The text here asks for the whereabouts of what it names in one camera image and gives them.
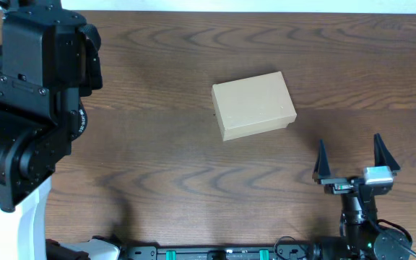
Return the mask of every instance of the white wall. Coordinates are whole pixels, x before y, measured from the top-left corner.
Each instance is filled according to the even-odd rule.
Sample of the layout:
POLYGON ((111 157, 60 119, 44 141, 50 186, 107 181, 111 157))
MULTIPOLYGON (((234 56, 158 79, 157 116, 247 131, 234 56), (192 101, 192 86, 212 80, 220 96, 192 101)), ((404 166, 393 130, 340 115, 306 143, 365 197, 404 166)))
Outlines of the white wall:
POLYGON ((63 0, 65 9, 416 14, 416 0, 63 0))

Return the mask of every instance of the beige box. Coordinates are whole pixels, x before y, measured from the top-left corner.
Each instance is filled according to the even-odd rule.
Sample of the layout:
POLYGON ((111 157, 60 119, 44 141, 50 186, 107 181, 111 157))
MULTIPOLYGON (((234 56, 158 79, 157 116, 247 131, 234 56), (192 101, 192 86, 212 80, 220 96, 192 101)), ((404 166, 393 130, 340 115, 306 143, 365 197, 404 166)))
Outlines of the beige box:
POLYGON ((296 119, 280 71, 214 84, 212 95, 224 141, 285 128, 296 119))

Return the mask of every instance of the table surface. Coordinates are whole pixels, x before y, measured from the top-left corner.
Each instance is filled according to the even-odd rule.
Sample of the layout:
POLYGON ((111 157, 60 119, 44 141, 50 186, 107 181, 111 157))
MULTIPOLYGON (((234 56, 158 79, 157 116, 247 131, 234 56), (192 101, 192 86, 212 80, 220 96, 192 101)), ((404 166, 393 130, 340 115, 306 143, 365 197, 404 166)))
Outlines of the table surface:
POLYGON ((379 217, 408 229, 416 250, 416 15, 82 14, 102 35, 104 88, 83 99, 89 126, 57 165, 48 238, 337 235, 340 199, 311 178, 319 139, 350 176, 373 165, 381 133, 402 172, 377 197, 379 217), (277 71, 296 122, 223 142, 212 85, 277 71))

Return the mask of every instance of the screw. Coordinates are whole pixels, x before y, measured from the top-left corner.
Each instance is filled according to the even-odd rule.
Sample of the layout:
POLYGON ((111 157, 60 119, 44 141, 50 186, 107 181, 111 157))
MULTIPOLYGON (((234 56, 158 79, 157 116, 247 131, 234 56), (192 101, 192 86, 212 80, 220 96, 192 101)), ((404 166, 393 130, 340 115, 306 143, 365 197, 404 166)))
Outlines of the screw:
POLYGON ((46 95, 46 93, 47 93, 47 91, 45 90, 45 89, 43 89, 43 88, 40 88, 39 90, 38 90, 38 92, 40 93, 40 95, 42 95, 42 96, 45 96, 46 95))

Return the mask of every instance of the wood grain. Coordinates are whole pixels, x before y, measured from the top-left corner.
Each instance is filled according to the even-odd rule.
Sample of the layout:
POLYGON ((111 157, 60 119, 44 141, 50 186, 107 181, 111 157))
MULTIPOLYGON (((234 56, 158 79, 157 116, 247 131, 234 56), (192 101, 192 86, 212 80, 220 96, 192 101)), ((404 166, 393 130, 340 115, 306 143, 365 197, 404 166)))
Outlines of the wood grain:
POLYGON ((416 250, 416 15, 83 14, 103 38, 105 86, 84 99, 90 125, 53 177, 49 238, 336 235, 339 198, 311 180, 318 140, 335 173, 357 175, 379 132, 402 166, 379 216, 408 229, 416 250), (211 86, 276 71, 296 122, 222 142, 211 86))

